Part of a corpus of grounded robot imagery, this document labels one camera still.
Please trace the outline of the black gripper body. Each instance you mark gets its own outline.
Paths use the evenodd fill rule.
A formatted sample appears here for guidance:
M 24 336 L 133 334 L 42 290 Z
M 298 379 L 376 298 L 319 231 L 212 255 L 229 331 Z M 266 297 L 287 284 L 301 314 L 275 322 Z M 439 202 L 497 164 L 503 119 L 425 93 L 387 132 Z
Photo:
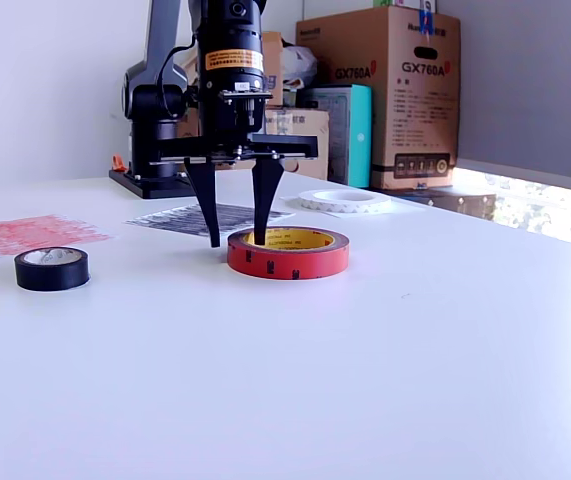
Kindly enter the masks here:
M 151 164 L 184 164 L 211 161 L 234 164 L 247 160 L 314 158 L 317 141 L 309 136 L 276 135 L 264 132 L 265 111 L 271 94 L 249 84 L 236 84 L 221 89 L 199 90 L 189 86 L 156 84 L 155 132 L 148 140 L 148 162 Z M 179 137 L 176 127 L 196 106 L 199 133 Z

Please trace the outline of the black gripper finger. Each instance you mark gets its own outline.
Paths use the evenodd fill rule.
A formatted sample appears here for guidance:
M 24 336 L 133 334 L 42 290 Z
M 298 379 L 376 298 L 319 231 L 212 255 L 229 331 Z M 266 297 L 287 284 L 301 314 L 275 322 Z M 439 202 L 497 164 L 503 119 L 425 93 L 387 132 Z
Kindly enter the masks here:
M 191 159 L 186 159 L 184 164 L 209 231 L 211 247 L 218 248 L 220 246 L 220 230 L 217 217 L 214 164 L 208 160 L 203 163 L 195 163 Z
M 254 194 L 254 243 L 266 243 L 266 231 L 271 206 L 284 167 L 279 158 L 257 160 L 252 169 Z

